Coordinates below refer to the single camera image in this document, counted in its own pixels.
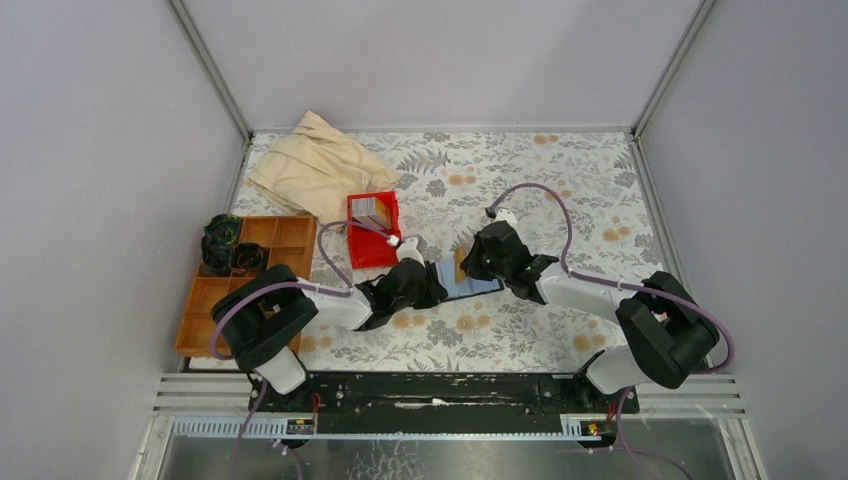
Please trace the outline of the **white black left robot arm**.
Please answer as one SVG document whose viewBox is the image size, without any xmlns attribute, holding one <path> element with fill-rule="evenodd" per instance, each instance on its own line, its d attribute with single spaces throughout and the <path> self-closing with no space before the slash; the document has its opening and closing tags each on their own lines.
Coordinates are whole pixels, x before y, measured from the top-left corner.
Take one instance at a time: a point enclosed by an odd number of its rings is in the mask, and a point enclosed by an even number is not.
<svg viewBox="0 0 848 480">
<path fill-rule="evenodd" d="M 277 265 L 212 307 L 209 347 L 217 358 L 259 375 L 282 408 L 296 411 L 309 401 L 311 387 L 290 342 L 306 326 L 370 331 L 402 310 L 429 309 L 447 296 L 430 262 L 404 259 L 388 273 L 346 289 L 308 282 L 289 266 Z"/>
</svg>

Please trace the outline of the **orange credit card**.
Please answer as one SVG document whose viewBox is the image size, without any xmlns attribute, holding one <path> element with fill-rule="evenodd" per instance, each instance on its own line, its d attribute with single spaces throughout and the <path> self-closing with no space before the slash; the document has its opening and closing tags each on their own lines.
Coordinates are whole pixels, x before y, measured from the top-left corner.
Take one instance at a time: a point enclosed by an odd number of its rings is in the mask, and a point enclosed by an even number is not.
<svg viewBox="0 0 848 480">
<path fill-rule="evenodd" d="M 453 259 L 454 265 L 457 271 L 461 271 L 462 262 L 466 259 L 468 255 L 468 246 L 466 244 L 459 245 L 453 251 Z"/>
</svg>

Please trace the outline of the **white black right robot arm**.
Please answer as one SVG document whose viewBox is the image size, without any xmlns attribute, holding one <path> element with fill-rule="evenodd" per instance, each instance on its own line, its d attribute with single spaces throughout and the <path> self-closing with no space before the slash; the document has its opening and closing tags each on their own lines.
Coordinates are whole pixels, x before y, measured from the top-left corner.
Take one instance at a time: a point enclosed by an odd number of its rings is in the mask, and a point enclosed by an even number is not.
<svg viewBox="0 0 848 480">
<path fill-rule="evenodd" d="M 657 271 L 641 284 L 567 269 L 533 254 L 506 221 L 478 232 L 460 267 L 470 278 L 500 280 L 523 300 L 558 305 L 615 322 L 626 343 L 592 357 L 573 386 L 575 402 L 597 412 L 626 387 L 678 388 L 718 344 L 719 329 L 677 279 Z"/>
</svg>

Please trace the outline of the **stack of credit cards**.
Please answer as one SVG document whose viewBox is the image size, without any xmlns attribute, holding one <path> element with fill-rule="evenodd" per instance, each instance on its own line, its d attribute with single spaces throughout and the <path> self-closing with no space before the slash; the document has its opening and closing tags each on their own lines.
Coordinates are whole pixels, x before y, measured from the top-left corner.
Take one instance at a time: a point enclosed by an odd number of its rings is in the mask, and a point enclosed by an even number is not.
<svg viewBox="0 0 848 480">
<path fill-rule="evenodd" d="M 375 196 L 353 198 L 350 214 L 355 222 L 374 229 L 389 230 L 392 227 L 391 209 Z"/>
</svg>

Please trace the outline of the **black leather card holder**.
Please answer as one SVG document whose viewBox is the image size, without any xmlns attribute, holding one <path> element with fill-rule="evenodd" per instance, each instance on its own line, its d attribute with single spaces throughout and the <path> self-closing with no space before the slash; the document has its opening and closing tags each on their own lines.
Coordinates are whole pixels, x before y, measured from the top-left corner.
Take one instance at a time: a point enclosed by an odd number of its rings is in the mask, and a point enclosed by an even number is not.
<svg viewBox="0 0 848 480">
<path fill-rule="evenodd" d="M 479 280 L 463 277 L 458 280 L 461 269 L 453 258 L 429 263 L 427 272 L 435 282 L 433 298 L 437 304 L 478 297 L 504 290 L 500 280 Z"/>
</svg>

